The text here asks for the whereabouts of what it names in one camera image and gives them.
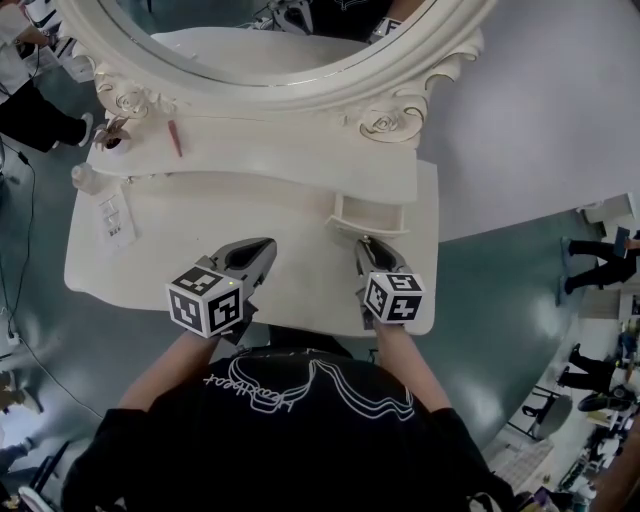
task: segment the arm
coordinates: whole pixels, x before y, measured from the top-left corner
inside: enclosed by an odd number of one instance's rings
[[[20,35],[18,36],[18,41],[21,41],[23,43],[37,44],[38,46],[47,46],[49,44],[49,38],[33,25],[24,32],[20,33]]]
[[[387,13],[387,18],[396,21],[405,21],[422,5],[423,1],[424,0],[394,0]]]
[[[428,411],[450,408],[447,394],[404,327],[383,325],[376,321],[375,330],[380,365],[404,384]]]
[[[624,450],[599,478],[598,494],[591,512],[617,512],[622,509],[640,479],[640,417],[636,416]]]
[[[118,408],[148,411],[160,395],[203,370],[219,341],[219,337],[206,340],[186,331],[138,377],[120,400]]]
[[[38,46],[48,45],[49,38],[31,25],[16,4],[16,0],[0,1],[0,10],[2,10],[3,14],[2,24],[6,25],[3,28],[11,27],[9,30],[6,30],[7,35],[11,35],[23,43],[32,43]]]

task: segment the small white bottle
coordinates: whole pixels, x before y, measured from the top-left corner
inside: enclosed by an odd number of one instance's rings
[[[71,181],[78,190],[90,196],[100,191],[99,176],[87,162],[71,169]]]

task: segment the person's leg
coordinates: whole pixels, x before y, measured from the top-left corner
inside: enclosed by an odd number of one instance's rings
[[[48,125],[48,130],[43,130],[43,133],[46,131],[46,135],[54,139],[51,146],[56,141],[69,146],[79,145],[87,134],[87,122],[83,119],[74,119],[58,110],[42,96],[37,88],[33,87],[33,91],[33,99],[37,104],[35,112],[39,118],[38,123]]]
[[[269,326],[269,346],[274,348],[314,348],[339,356],[353,356],[333,336],[290,327]]]
[[[26,457],[28,454],[29,450],[24,444],[0,449],[0,475],[6,474],[16,460]]]
[[[570,295],[576,288],[583,286],[597,285],[606,286],[617,283],[627,277],[627,269],[616,262],[605,263],[599,267],[569,277],[564,283],[564,291]]]
[[[570,373],[564,372],[558,379],[560,386],[574,389],[588,389],[599,393],[609,391],[609,386],[603,386],[600,378],[594,377],[589,373]]]
[[[58,140],[76,145],[87,134],[87,123],[66,116],[27,82],[0,105],[0,133],[38,151],[49,151]]]
[[[613,244],[606,244],[603,242],[585,242],[581,240],[571,240],[569,244],[569,254],[575,256],[576,254],[586,254],[588,256],[596,256],[603,260],[610,261],[611,259],[618,258],[613,254]]]
[[[40,414],[42,407],[35,399],[24,389],[18,391],[0,390],[0,411],[7,409],[12,405],[22,405],[33,412]]]
[[[613,371],[615,370],[615,366],[613,364],[598,361],[597,359],[589,359],[577,351],[571,353],[569,362],[587,373],[596,375],[613,374]]]

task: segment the black t-shirt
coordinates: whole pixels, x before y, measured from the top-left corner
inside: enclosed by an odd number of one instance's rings
[[[391,4],[392,0],[314,0],[310,5],[313,33],[367,41]]]
[[[511,489],[452,409],[429,413],[371,363],[261,349],[210,365],[148,413],[108,411],[67,476],[63,508],[110,510],[123,498],[129,511],[214,510],[355,495],[457,511],[478,493],[511,509]]]

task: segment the red pen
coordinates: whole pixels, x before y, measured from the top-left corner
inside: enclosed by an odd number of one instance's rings
[[[173,145],[178,152],[178,156],[182,158],[182,147],[180,146],[180,137],[178,137],[178,127],[176,126],[176,122],[173,119],[169,121],[169,133],[171,134],[171,138],[173,139]]]

